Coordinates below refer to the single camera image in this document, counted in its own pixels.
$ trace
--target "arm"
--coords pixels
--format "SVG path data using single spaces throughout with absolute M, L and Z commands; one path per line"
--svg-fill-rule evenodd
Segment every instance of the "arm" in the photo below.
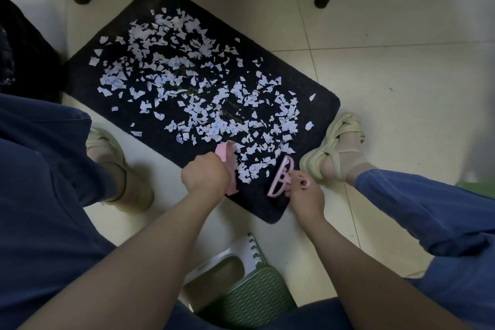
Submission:
M 44 305 L 20 329 L 163 329 L 189 255 L 229 173 L 214 153 L 182 170 L 189 194 Z
M 310 186 L 302 189 L 295 175 L 304 176 Z M 309 175 L 293 171 L 291 177 L 291 207 L 356 330 L 470 329 L 338 233 L 325 220 L 323 191 Z

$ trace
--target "hand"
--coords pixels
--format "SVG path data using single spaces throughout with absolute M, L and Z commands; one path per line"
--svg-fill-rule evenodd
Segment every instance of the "hand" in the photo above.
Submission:
M 230 173 L 214 152 L 198 155 L 181 172 L 182 183 L 189 193 L 199 191 L 215 196 L 220 202 L 230 181 Z
M 291 198 L 291 207 L 298 218 L 299 224 L 306 232 L 319 221 L 325 221 L 325 195 L 321 187 L 304 171 L 289 171 L 291 189 L 286 196 Z M 308 182 L 308 187 L 302 189 L 301 179 Z

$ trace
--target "pink brush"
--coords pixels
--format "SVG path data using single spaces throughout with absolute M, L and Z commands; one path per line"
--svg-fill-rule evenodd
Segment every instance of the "pink brush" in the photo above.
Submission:
M 280 167 L 277 171 L 277 174 L 275 176 L 275 179 L 272 182 L 272 185 L 270 187 L 270 190 L 268 191 L 267 196 L 268 197 L 278 197 L 282 193 L 287 192 L 288 190 L 291 189 L 291 177 L 287 174 L 288 171 L 292 171 L 294 169 L 294 159 L 286 155 L 284 159 L 282 159 L 282 163 L 280 164 Z M 303 189 L 309 187 L 309 183 L 304 179 L 301 179 L 301 187 Z M 274 193 L 275 188 L 277 187 L 277 184 L 281 183 L 281 186 L 279 190 Z
M 230 173 L 230 183 L 225 192 L 227 196 L 235 194 L 239 192 L 237 190 L 236 185 L 236 168 L 237 168 L 237 159 L 236 159 L 236 148 L 234 141 L 227 141 L 221 144 L 218 144 L 215 149 L 215 154 L 220 157 L 222 162 L 227 167 L 227 170 Z

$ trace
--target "blue pants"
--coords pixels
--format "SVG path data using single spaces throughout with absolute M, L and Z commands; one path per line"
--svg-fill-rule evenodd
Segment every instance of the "blue pants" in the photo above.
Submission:
M 91 120 L 79 110 L 0 94 L 0 324 L 14 329 L 115 249 L 83 207 L 113 195 L 86 155 Z M 435 256 L 425 295 L 476 329 L 495 328 L 495 201 L 385 170 L 356 188 Z M 180 303 L 166 330 L 213 330 Z M 352 329 L 337 298 L 281 315 L 265 329 Z

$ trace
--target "black doormat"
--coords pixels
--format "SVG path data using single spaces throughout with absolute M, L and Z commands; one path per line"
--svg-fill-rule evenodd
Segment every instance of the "black doormat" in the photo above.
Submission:
M 237 175 L 230 198 L 271 224 L 288 205 L 266 196 L 283 156 L 298 165 L 340 106 L 190 0 L 134 0 L 65 70 L 68 94 L 180 167 L 220 142 L 244 145 L 238 158 L 251 182 Z

